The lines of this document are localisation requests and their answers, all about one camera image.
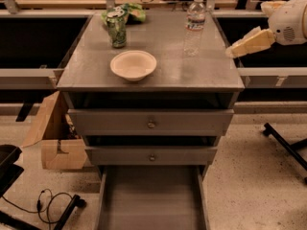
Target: white bowl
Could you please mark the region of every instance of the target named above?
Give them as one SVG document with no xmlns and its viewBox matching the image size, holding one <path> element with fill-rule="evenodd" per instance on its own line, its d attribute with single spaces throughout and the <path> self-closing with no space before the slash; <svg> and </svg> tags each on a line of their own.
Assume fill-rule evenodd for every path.
<svg viewBox="0 0 307 230">
<path fill-rule="evenodd" d="M 111 71 L 128 81 L 140 81 L 156 67 L 155 57 L 145 51 L 131 50 L 114 57 Z"/>
</svg>

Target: drawer knob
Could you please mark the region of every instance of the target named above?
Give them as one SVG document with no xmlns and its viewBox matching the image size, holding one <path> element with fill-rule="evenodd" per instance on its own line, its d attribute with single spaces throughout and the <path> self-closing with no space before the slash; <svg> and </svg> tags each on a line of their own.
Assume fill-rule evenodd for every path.
<svg viewBox="0 0 307 230">
<path fill-rule="evenodd" d="M 150 161 L 151 161 L 151 162 L 155 161 L 155 158 L 156 158 L 156 157 L 155 157 L 154 154 L 151 154 L 151 155 L 150 155 Z"/>
<path fill-rule="evenodd" d="M 149 122 L 147 123 L 147 127 L 148 127 L 148 128 L 155 128 L 155 122 L 154 122 L 154 121 L 149 121 Z"/>
</svg>

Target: gray tabletop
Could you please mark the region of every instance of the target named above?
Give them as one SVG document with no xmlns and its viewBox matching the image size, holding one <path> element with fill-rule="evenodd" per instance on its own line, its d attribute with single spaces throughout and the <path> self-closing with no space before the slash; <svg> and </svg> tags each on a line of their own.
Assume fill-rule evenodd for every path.
<svg viewBox="0 0 307 230">
<path fill-rule="evenodd" d="M 95 12 L 69 60 L 58 89 L 62 91 L 241 91 L 244 85 L 223 39 L 208 14 L 200 55 L 183 54 L 184 11 L 149 10 L 142 24 L 127 26 L 127 46 L 114 49 Z M 157 60 L 152 74 L 138 82 L 114 75 L 111 60 L 127 50 L 151 53 Z"/>
</svg>

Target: power cord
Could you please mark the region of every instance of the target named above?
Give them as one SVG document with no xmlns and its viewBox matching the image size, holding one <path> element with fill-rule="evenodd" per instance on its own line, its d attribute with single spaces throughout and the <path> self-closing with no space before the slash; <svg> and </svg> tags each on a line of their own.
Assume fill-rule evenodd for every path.
<svg viewBox="0 0 307 230">
<path fill-rule="evenodd" d="M 40 199 L 41 199 L 41 196 L 42 196 L 46 191 L 48 191 L 49 194 L 50 194 L 50 200 L 49 200 L 49 202 L 47 203 L 45 209 L 42 210 L 42 203 L 41 203 L 41 200 L 40 200 Z M 19 210 L 21 210 L 21 211 L 24 211 L 24 212 L 27 212 L 27 213 L 30 213 L 30 214 L 38 214 L 39 219 L 40 219 L 42 222 L 48 224 L 48 225 L 49 225 L 49 229 L 51 229 L 51 225 L 52 225 L 52 224 L 56 224 L 56 223 L 58 223 L 59 221 L 58 221 L 58 220 L 51 221 L 51 219 L 50 219 L 50 207 L 51 207 L 51 204 L 52 204 L 52 202 L 54 201 L 54 199 L 55 199 L 57 196 L 62 196 L 62 195 L 69 196 L 70 199 L 73 198 L 73 197 L 72 197 L 71 195 L 69 195 L 68 193 L 58 193 L 58 194 L 56 194 L 56 195 L 53 195 L 50 189 L 44 189 L 44 190 L 42 190 L 42 191 L 40 192 L 40 194 L 39 194 L 39 197 L 38 197 L 38 200 L 37 200 L 37 203 L 36 203 L 36 209 L 37 209 L 37 211 L 29 211 L 29 210 L 27 210 L 27 209 L 24 209 L 24 208 L 22 208 L 22 207 L 16 205 L 16 204 L 13 203 L 13 202 L 10 202 L 10 201 L 7 200 L 4 196 L 2 196 L 2 198 L 3 198 L 6 202 L 8 202 L 10 205 L 16 207 L 17 209 L 19 209 Z M 47 218 L 47 219 L 44 219 L 44 218 L 42 217 L 41 213 L 43 213 L 43 212 L 46 212 L 46 218 Z"/>
</svg>

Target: brown cardboard box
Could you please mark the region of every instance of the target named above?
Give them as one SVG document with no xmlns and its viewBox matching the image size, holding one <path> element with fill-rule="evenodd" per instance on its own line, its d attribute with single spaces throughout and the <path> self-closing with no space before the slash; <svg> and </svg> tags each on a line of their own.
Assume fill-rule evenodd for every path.
<svg viewBox="0 0 307 230">
<path fill-rule="evenodd" d="M 86 160 L 82 139 L 67 140 L 68 106 L 59 91 L 44 98 L 22 148 L 41 142 L 41 162 L 44 169 L 81 169 Z"/>
</svg>

